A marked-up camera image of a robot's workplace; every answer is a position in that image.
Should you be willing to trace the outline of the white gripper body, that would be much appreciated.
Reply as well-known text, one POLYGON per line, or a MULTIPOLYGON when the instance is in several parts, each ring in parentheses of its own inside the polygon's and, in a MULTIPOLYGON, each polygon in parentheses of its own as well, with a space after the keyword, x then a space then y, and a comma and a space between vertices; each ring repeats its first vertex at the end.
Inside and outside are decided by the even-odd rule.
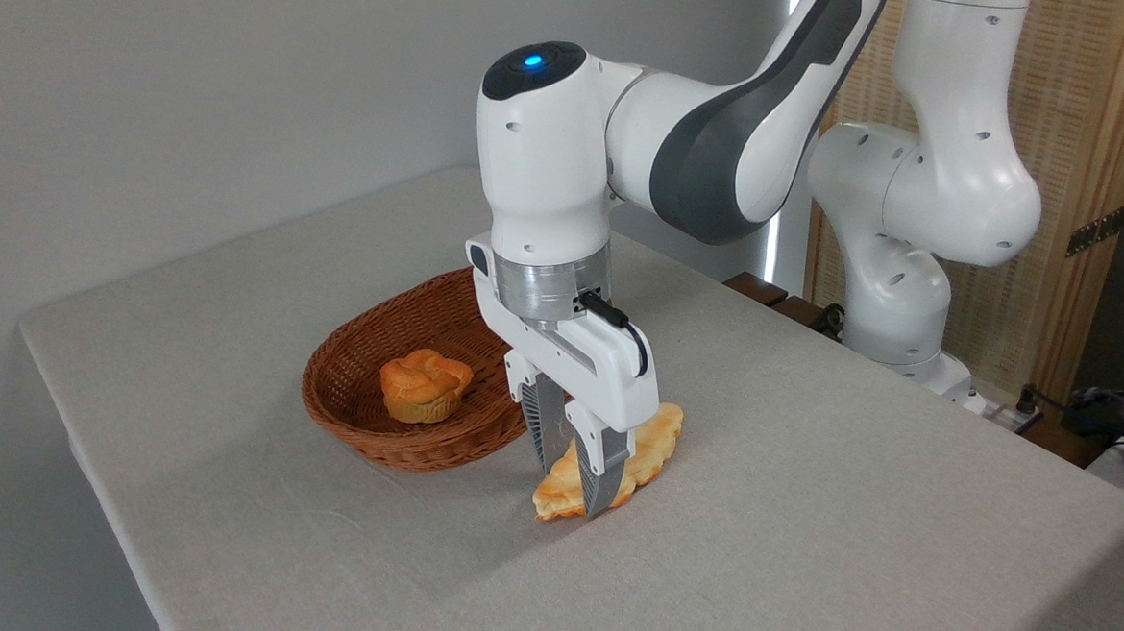
POLYGON ((498 299, 490 237, 470 237, 466 255, 475 267, 475 301, 484 324, 531 366, 614 431, 635 429, 658 413, 652 351, 647 351, 646 373, 638 376, 640 343, 589 310, 575 319, 559 321, 554 330, 532 327, 498 299))

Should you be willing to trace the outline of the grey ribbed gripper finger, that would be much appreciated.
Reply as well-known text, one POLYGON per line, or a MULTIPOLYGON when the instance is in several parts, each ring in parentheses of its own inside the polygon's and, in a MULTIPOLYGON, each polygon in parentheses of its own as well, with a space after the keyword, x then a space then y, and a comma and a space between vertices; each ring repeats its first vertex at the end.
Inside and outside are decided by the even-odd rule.
POLYGON ((543 472, 549 475, 555 461, 566 452, 570 435, 565 426, 566 396, 558 382, 532 366, 518 350, 507 352, 504 364, 513 402, 522 406, 528 436, 543 472))
POLYGON ((635 453, 634 433, 615 431, 581 402, 566 402, 566 418, 574 426, 574 447, 584 515, 595 519, 609 510, 620 490, 625 460, 635 453))

